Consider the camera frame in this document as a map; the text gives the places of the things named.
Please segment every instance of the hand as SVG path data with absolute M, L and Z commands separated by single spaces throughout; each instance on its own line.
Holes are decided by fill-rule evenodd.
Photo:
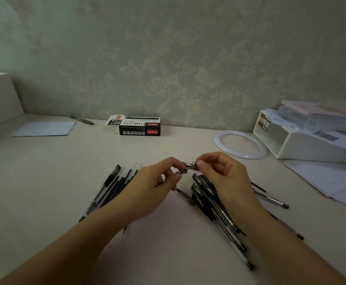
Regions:
M 199 170 L 214 184 L 219 199 L 231 212 L 261 209 L 252 190 L 251 181 L 243 164 L 222 152 L 206 153 L 197 158 Z
M 169 191 L 175 191 L 182 175 L 171 167 L 186 170 L 176 158 L 169 157 L 157 164 L 141 168 L 132 181 L 114 199 L 120 201 L 131 214 L 132 221 L 141 219 L 157 209 Z

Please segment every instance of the white ring light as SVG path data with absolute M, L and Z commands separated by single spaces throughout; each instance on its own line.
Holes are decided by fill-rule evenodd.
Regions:
M 226 147 L 222 142 L 221 138 L 224 135 L 238 135 L 238 136 L 243 136 L 251 141 L 255 142 L 256 145 L 259 146 L 259 152 L 257 154 L 249 155 L 246 153 L 241 153 L 237 152 L 234 150 L 231 150 L 230 148 Z M 267 156 L 268 150 L 266 145 L 263 144 L 262 141 L 260 141 L 258 138 L 255 137 L 255 135 L 249 135 L 244 132 L 239 132 L 239 131 L 232 131 L 232 130 L 226 130 L 226 131 L 221 131 L 217 134 L 214 135 L 213 141 L 215 145 L 217 145 L 220 149 L 222 149 L 224 152 L 229 153 L 233 156 L 240 157 L 240 158 L 245 158 L 245 159 L 261 159 Z

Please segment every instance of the desk surface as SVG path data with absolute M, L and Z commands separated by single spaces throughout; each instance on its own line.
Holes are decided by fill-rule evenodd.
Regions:
M 116 164 L 131 168 L 169 156 L 191 162 L 218 151 L 217 130 L 163 126 L 161 137 L 120 136 L 103 131 L 103 120 L 93 120 L 95 126 L 77 122 L 68 136 L 9 137 L 28 121 L 68 120 L 28 114 L 0 124 L 0 278 L 76 224 Z M 233 144 L 254 150 L 246 138 L 233 137 Z M 262 204 L 346 276 L 346 205 L 321 195 L 270 153 L 238 161 L 290 209 Z M 186 174 L 178 188 L 189 193 L 191 183 Z M 251 260 L 264 267 L 256 254 Z

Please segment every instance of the floral wallpaper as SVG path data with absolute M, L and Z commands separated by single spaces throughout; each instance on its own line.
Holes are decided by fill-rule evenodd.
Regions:
M 0 71 L 30 113 L 251 131 L 346 107 L 346 0 L 0 0 Z

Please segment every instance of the barcode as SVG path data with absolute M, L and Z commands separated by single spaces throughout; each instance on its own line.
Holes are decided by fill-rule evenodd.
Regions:
M 312 133 L 313 135 L 316 135 L 318 137 L 324 138 L 324 139 L 328 139 L 329 141 L 337 141 L 339 138 L 338 137 L 334 137 L 332 135 L 326 134 L 324 132 L 321 131 L 317 131 Z
M 89 214 L 90 214 L 92 208 L 94 208 L 94 206 L 95 206 L 96 203 L 97 203 L 96 201 L 92 201 L 92 202 L 91 202 L 90 206 L 87 208 L 87 210 L 86 210 L 86 212 L 85 212 L 86 215 L 89 215 Z
M 346 131 L 336 131 L 336 132 L 338 132 L 338 133 L 340 133 L 340 134 L 342 134 L 342 135 L 345 135 L 345 136 L 346 136 Z

